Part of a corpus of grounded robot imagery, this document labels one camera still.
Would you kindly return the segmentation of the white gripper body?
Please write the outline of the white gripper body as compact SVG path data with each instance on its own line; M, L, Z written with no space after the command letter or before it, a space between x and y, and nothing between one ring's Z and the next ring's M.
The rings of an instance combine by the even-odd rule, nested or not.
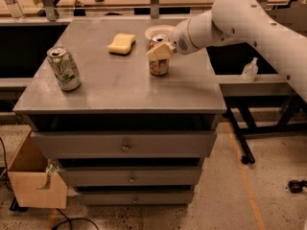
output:
M172 43L177 52L189 55L200 49L198 37L201 35L200 27L195 19L186 19L178 23L172 32Z

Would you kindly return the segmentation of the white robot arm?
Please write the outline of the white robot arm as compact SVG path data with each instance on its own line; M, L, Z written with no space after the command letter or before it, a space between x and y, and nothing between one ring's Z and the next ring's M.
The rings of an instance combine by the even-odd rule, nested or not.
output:
M307 101L307 37L271 19L256 0L215 0L210 11L177 24L169 42L147 52L151 61L210 46L245 42Z

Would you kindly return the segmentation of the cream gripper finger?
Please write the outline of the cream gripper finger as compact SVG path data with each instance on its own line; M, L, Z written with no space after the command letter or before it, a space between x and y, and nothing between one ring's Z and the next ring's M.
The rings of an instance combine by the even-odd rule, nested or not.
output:
M176 47L171 42L162 42L153 46L146 56L149 61L157 61L171 58L176 51Z

